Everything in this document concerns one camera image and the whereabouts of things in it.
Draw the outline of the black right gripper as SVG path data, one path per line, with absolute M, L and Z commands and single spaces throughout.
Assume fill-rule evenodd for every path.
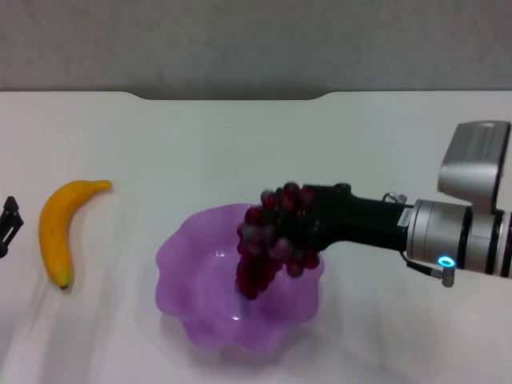
M 357 197 L 346 183 L 306 188 L 314 199 L 299 222 L 298 243 L 308 250 L 323 251 L 336 242 L 406 250 L 412 206 Z

